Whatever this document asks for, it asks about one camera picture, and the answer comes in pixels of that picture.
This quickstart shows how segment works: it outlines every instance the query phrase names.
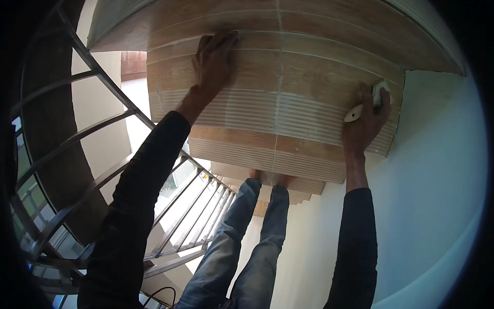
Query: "bare foot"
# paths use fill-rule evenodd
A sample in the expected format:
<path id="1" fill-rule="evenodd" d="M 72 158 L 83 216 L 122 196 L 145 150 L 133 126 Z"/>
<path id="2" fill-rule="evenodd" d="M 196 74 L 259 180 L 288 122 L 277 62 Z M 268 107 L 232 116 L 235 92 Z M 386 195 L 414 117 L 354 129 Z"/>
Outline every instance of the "bare foot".
<path id="1" fill-rule="evenodd" d="M 261 179 L 261 171 L 250 169 L 248 172 L 248 177 L 249 178 L 255 178 L 255 179 Z"/>
<path id="2" fill-rule="evenodd" d="M 281 175 L 277 184 L 284 185 L 285 188 L 288 188 L 296 179 L 297 177 L 295 176 Z"/>

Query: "right hand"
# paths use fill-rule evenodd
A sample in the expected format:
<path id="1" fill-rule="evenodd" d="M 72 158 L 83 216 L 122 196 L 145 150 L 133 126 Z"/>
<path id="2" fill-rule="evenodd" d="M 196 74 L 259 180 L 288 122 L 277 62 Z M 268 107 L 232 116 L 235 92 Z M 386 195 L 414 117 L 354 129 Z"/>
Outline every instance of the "right hand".
<path id="1" fill-rule="evenodd" d="M 380 89 L 382 107 L 375 115 L 371 88 L 361 83 L 362 98 L 358 104 L 363 104 L 360 118 L 343 125 L 342 141 L 345 157 L 364 157 L 364 151 L 381 131 L 391 112 L 389 92 Z"/>
<path id="2" fill-rule="evenodd" d="M 202 36 L 192 63 L 196 71 L 196 87 L 210 103 L 223 89 L 232 74 L 230 50 L 238 34 L 222 31 L 214 36 Z"/>

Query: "black sleeve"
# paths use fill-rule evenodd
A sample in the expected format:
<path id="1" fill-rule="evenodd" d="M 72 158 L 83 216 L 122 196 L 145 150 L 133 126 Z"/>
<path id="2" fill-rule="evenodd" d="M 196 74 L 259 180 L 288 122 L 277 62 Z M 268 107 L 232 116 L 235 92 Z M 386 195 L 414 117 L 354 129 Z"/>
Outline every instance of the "black sleeve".
<path id="1" fill-rule="evenodd" d="M 333 283 L 324 309 L 368 309 L 377 279 L 377 239 L 371 191 L 348 192 L 338 241 Z"/>
<path id="2" fill-rule="evenodd" d="M 81 281 L 78 308 L 142 308 L 138 297 L 154 204 L 189 132 L 182 115 L 168 113 L 122 172 Z"/>

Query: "blue jeans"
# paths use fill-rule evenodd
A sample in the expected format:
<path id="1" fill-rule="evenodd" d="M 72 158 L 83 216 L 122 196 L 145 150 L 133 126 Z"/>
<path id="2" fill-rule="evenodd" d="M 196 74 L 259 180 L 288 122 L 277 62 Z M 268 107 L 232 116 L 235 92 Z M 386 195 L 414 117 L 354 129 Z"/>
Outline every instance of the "blue jeans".
<path id="1" fill-rule="evenodd" d="M 230 299 L 226 298 L 237 271 L 241 241 L 254 213 L 260 189 L 259 179 L 249 178 L 242 184 L 175 309 L 269 308 L 276 262 L 287 230 L 289 200 L 288 191 L 282 185 L 275 185 L 271 191 L 260 242 L 235 281 Z"/>

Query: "white sponge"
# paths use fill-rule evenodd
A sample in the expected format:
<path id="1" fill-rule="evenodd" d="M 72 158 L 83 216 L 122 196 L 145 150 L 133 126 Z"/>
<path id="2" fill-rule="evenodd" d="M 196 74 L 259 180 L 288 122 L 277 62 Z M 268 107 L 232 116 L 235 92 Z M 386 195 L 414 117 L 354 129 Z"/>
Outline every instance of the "white sponge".
<path id="1" fill-rule="evenodd" d="M 388 83 L 385 80 L 380 81 L 379 83 L 372 86 L 372 97 L 374 98 L 374 106 L 381 106 L 381 88 L 384 88 L 386 91 L 389 90 Z M 390 96 L 391 104 L 393 104 L 393 97 Z M 360 118 L 360 114 L 362 113 L 362 104 L 355 106 L 352 108 L 348 114 L 346 114 L 344 121 L 352 122 Z"/>

